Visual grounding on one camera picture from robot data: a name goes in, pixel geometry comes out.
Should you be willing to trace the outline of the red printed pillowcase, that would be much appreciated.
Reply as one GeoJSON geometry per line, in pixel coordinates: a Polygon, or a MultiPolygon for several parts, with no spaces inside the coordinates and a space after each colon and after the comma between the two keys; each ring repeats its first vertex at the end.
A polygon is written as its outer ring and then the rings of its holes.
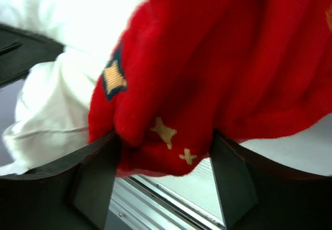
{"type": "Polygon", "coordinates": [[[331,113],[331,0],[146,0],[94,89],[89,142],[115,131],[118,175],[185,175],[213,131],[236,142],[331,113]]]}

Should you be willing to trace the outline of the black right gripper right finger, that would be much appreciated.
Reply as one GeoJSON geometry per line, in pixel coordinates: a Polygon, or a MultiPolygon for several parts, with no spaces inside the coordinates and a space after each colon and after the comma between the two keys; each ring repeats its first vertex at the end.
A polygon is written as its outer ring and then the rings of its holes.
{"type": "Polygon", "coordinates": [[[215,131],[210,157],[225,229],[331,229],[331,177],[263,157],[215,131]]]}

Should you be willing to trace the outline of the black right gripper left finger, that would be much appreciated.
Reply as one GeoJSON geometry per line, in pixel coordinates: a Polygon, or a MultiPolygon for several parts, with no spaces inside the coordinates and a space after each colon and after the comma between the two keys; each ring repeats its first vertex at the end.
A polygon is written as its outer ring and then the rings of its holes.
{"type": "Polygon", "coordinates": [[[1,177],[1,229],[103,229],[120,159],[115,133],[22,175],[1,177]]]}

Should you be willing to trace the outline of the white pillow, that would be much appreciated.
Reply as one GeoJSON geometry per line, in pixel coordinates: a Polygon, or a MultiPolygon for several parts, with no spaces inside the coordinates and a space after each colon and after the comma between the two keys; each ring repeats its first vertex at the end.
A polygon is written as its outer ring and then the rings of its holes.
{"type": "Polygon", "coordinates": [[[64,45],[28,69],[21,89],[1,92],[1,114],[16,100],[15,121],[2,123],[11,161],[1,175],[23,174],[87,144],[90,99],[134,9],[143,0],[1,0],[1,22],[64,45]]]}

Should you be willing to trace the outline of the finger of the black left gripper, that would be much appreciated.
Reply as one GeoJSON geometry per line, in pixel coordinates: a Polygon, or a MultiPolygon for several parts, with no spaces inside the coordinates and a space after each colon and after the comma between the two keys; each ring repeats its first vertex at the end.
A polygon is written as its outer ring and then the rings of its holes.
{"type": "Polygon", "coordinates": [[[54,61],[63,49],[50,38],[1,24],[1,87],[26,78],[38,63],[54,61]]]}

